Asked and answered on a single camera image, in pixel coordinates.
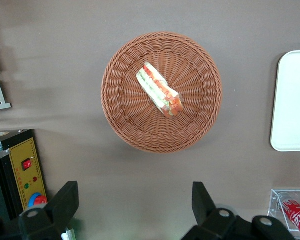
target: wrapped sandwich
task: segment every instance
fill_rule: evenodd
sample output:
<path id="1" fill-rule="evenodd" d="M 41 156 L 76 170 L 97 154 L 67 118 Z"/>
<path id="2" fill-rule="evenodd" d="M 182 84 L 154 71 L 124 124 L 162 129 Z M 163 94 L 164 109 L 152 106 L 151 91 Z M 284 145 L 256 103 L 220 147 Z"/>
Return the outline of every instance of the wrapped sandwich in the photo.
<path id="1" fill-rule="evenodd" d="M 180 93 L 170 88 L 165 78 L 149 62 L 139 70 L 136 78 L 167 118 L 175 117 L 183 111 L 183 99 Z"/>

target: white tray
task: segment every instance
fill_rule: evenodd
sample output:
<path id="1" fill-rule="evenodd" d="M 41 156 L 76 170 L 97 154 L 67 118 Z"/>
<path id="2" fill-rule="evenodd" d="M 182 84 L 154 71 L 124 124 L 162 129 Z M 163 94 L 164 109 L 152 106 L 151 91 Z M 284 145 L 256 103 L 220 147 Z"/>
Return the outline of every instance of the white tray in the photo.
<path id="1" fill-rule="evenodd" d="M 271 145 L 280 152 L 300 151 L 300 51 L 288 52 L 278 65 Z"/>

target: red switch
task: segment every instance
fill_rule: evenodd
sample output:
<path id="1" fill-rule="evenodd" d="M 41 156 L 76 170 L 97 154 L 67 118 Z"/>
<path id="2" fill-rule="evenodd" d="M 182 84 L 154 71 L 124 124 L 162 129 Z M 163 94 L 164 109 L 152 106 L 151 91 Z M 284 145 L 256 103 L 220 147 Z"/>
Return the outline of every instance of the red switch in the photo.
<path id="1" fill-rule="evenodd" d="M 30 158 L 28 158 L 27 160 L 24 160 L 22 162 L 22 169 L 23 171 L 27 170 L 28 168 L 30 168 L 32 165 L 31 165 L 31 160 Z"/>

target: black machine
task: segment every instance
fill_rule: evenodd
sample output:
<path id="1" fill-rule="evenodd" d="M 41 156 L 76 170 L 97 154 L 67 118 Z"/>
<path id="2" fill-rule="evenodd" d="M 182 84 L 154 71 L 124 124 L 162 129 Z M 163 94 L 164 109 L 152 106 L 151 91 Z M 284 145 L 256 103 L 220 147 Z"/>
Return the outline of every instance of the black machine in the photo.
<path id="1" fill-rule="evenodd" d="M 78 207 L 78 183 L 68 182 L 44 208 L 31 208 L 6 224 L 0 218 L 0 240 L 60 240 Z M 273 217 L 256 216 L 250 223 L 216 208 L 202 182 L 193 183 L 192 209 L 198 225 L 182 240 L 294 240 Z"/>
<path id="2" fill-rule="evenodd" d="M 44 208 L 29 208 L 8 223 L 0 217 L 0 240 L 61 240 L 78 208 L 78 183 L 69 181 Z"/>
<path id="3" fill-rule="evenodd" d="M 47 202 L 34 131 L 0 131 L 0 216 L 9 222 Z"/>

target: red button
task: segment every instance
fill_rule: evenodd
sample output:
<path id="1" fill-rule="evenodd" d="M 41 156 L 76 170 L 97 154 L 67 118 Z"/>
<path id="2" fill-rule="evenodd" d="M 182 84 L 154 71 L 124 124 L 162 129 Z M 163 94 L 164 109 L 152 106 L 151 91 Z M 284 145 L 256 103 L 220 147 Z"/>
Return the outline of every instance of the red button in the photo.
<path id="1" fill-rule="evenodd" d="M 22 162 L 22 169 L 23 171 L 27 170 L 28 168 L 30 168 L 32 165 L 31 165 L 31 160 L 30 158 L 28 158 L 27 160 L 24 160 Z"/>
<path id="2" fill-rule="evenodd" d="M 37 196 L 36 199 L 34 200 L 34 205 L 39 205 L 39 204 L 46 204 L 48 203 L 47 197 L 46 196 Z"/>

